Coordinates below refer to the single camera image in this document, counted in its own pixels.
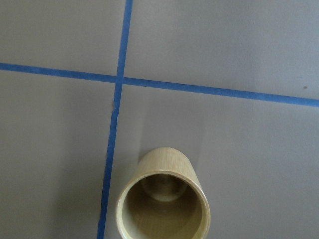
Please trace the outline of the wooden bamboo cup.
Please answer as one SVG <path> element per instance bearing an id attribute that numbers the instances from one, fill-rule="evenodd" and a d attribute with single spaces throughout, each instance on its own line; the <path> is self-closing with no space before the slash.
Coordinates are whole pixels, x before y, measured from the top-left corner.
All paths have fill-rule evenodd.
<path id="1" fill-rule="evenodd" d="M 145 154 L 116 203 L 123 239 L 205 239 L 211 213 L 185 154 L 159 147 Z"/>

